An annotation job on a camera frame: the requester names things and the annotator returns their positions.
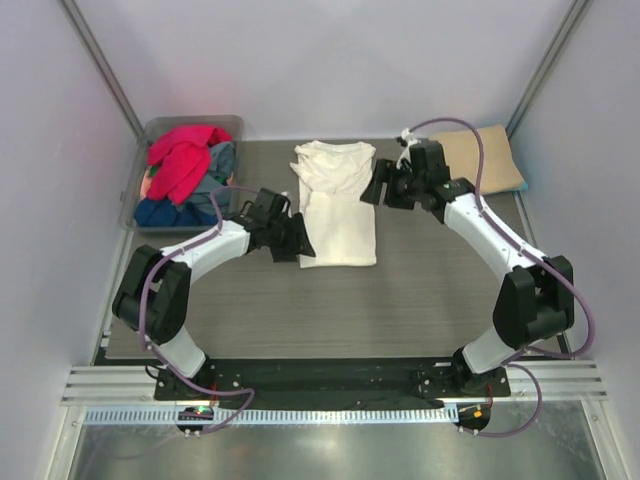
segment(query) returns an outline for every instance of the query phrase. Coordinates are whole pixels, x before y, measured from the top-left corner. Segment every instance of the white wall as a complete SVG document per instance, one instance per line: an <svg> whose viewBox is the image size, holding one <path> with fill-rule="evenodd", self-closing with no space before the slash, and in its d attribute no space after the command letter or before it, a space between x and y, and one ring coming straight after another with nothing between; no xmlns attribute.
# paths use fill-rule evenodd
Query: white wall
<svg viewBox="0 0 640 480"><path fill-rule="evenodd" d="M78 0L143 123L242 116L251 138L506 123L569 0Z"/></svg>
<svg viewBox="0 0 640 480"><path fill-rule="evenodd" d="M636 0L594 2L512 142L530 185L524 198L538 241L573 262L576 284L596 314L593 356L634 455L640 451L639 25ZM575 347L584 339L580 320Z"/></svg>
<svg viewBox="0 0 640 480"><path fill-rule="evenodd" d="M97 338L134 140L55 1L0 1L0 65L0 476L23 480Z"/></svg>

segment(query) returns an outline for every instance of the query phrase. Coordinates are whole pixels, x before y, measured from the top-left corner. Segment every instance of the clear plastic bin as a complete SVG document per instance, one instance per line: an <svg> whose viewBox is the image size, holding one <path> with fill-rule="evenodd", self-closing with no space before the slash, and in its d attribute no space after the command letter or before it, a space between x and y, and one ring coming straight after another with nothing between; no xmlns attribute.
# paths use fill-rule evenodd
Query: clear plastic bin
<svg viewBox="0 0 640 480"><path fill-rule="evenodd" d="M224 128L229 135L233 138L236 149L237 162L240 162L242 133L244 129L244 123L240 117L235 115L203 115L193 117L159 117L154 118L147 123L144 129L144 136L140 141L136 157L133 162L133 169L131 171L131 177L127 185L127 190L123 195L122 213L120 214L120 224L127 230L134 230L137 232L145 233L179 233L179 232L200 232L211 228L209 225L200 227L140 227L133 218L133 214L136 211L136 207L140 202L140 186L142 185L142 179L144 172L147 168L147 151L149 147L162 135L169 132L175 127L181 125L212 125L215 127ZM232 195L231 205L228 209L235 208L237 195Z"/></svg>

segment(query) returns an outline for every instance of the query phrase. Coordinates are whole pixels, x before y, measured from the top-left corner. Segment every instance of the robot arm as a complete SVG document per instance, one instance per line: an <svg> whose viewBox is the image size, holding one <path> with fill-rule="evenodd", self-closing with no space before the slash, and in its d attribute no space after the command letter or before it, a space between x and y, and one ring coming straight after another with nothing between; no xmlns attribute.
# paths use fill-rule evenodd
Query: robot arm
<svg viewBox="0 0 640 480"><path fill-rule="evenodd" d="M482 212L478 211L473 185L464 178L451 180L444 150L438 142L410 145L408 159L406 150L405 158L398 163L378 160L361 200L378 204L382 186L387 184L384 205L412 210L419 203L464 238L502 281L492 327L452 358L458 384L482 384L487 375L519 350L573 325L571 293L523 256L522 251L548 263L569 281L573 281L573 270L564 257L550 259L520 238L482 197ZM491 228L483 215L489 215L518 247Z"/></svg>
<svg viewBox="0 0 640 480"><path fill-rule="evenodd" d="M145 333L180 373L208 387L209 379L202 368L207 357L184 326L189 288L224 262L261 247L270 248L274 262L295 261L297 255L315 256L302 215L290 217L290 205L287 197L262 189L254 202L245 204L246 212L225 220L221 230L215 226L160 250L148 245L138 248L115 296L114 315L138 331L144 282L154 265L163 257L174 255L158 271L156 287L149 292Z"/></svg>

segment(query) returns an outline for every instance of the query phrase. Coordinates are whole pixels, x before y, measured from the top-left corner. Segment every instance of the pink cloth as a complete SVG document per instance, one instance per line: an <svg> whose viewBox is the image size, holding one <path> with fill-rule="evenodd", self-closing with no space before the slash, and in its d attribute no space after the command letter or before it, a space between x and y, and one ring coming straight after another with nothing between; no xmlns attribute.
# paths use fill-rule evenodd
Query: pink cloth
<svg viewBox="0 0 640 480"><path fill-rule="evenodd" d="M231 141L224 129L206 125L176 127L149 148L147 163L160 165L147 192L151 200L169 197L184 203L193 193L211 164L209 146Z"/></svg>

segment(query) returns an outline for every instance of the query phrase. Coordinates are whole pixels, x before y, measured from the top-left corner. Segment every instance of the black mounting plate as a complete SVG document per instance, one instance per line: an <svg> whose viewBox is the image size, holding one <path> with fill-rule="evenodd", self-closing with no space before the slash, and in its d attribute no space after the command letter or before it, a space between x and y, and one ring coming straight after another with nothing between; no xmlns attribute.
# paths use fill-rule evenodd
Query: black mounting plate
<svg viewBox="0 0 640 480"><path fill-rule="evenodd" d="M440 408L447 398L486 397L486 384L475 391L460 389L448 362L443 358L218 359L207 360L198 384L220 391L251 387L256 396L249 408L261 410L414 410ZM511 395L503 368L489 383L494 397ZM164 370L154 398L211 399ZM218 400L223 408L238 408L244 402L241 396Z"/></svg>

